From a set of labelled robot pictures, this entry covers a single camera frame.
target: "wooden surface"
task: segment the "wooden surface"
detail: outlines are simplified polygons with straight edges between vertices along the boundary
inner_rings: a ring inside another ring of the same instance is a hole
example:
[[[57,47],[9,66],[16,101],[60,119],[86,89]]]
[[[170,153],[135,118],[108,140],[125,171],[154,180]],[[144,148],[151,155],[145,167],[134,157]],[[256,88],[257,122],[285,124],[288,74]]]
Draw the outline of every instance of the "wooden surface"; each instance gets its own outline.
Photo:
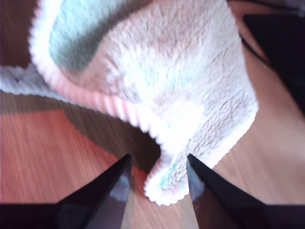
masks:
[[[1,1],[1,65],[26,66],[34,0]],[[230,3],[246,40],[244,12],[269,12]],[[278,76],[244,50],[260,110],[247,134],[215,170],[266,203],[305,203],[305,119]],[[157,206],[143,183],[160,155],[148,135],[118,119],[48,98],[1,92],[1,202],[56,202],[132,155],[132,188],[123,229],[198,228],[189,196]]]

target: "dark object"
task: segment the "dark object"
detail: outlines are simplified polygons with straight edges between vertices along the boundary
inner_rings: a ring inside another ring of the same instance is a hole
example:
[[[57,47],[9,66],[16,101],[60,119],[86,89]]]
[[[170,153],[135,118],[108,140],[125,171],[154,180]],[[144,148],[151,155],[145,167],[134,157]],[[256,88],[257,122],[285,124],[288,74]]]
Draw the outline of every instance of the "dark object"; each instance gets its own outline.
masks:
[[[121,228],[129,195],[131,156],[57,204],[1,204],[1,229]]]
[[[244,22],[305,115],[305,18],[245,15]]]
[[[193,155],[187,176],[200,229],[305,229],[305,206],[266,205]]]

